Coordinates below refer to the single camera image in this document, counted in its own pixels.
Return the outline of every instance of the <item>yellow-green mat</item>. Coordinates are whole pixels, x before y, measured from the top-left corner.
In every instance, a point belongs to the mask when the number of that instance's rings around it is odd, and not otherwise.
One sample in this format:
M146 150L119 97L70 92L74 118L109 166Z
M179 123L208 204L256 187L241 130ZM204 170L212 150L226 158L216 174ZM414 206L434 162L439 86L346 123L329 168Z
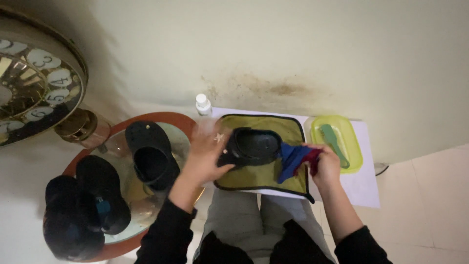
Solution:
M251 127L275 131L282 141L289 145L301 145L305 142L303 129L298 120L291 117L268 115L225 115L221 118L222 124L231 129L237 127ZM302 195L314 203L309 194L306 166L298 170L298 176L277 183L282 170L281 159L262 166L246 166L230 171L215 181L215 186L222 190L259 190L271 189L291 194Z

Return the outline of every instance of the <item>green brush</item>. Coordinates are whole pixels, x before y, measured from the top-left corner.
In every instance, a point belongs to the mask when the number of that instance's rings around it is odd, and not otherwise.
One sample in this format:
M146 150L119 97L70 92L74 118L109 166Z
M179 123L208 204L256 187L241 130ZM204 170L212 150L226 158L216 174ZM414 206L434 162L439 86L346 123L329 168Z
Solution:
M344 169L350 167L350 162L348 162L342 151L340 151L339 144L337 143L337 137L335 136L334 129L332 129L331 125L324 124L321 126L320 130L323 135L324 142L328 144L339 157L340 166Z

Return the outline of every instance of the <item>sneaker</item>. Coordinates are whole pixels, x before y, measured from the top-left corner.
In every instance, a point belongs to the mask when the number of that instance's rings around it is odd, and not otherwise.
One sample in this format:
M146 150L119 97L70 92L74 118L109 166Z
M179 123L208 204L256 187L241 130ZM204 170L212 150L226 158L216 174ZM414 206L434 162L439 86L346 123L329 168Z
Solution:
M179 175L165 131L155 122L137 121L125 130L139 180L153 191L167 191Z
M269 164L278 158L282 138L271 130L238 127L233 130L217 165L234 164L232 170L244 166Z
M85 261L96 257L104 246L104 234L93 231L98 222L89 193L79 190L74 177L61 175L45 189L44 239L57 259Z
M76 179L82 190L93 195L101 231L109 235L124 231L131 216L115 168L101 157L88 155L76 164Z

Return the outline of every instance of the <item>white bottle cap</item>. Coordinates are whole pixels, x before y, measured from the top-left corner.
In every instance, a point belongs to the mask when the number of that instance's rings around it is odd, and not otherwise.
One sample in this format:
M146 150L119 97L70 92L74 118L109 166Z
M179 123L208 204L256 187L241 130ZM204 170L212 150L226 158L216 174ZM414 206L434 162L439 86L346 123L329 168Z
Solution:
M197 103L197 106L199 107L206 107L208 105L207 96L203 93L199 93L196 96L196 103Z

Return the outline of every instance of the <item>clock face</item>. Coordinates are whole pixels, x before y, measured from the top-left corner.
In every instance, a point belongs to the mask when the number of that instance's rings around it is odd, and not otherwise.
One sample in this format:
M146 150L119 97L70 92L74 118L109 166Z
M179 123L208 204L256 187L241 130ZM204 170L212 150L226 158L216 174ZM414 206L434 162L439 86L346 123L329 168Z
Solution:
M55 126L83 95L83 80L66 61L0 37L0 146Z

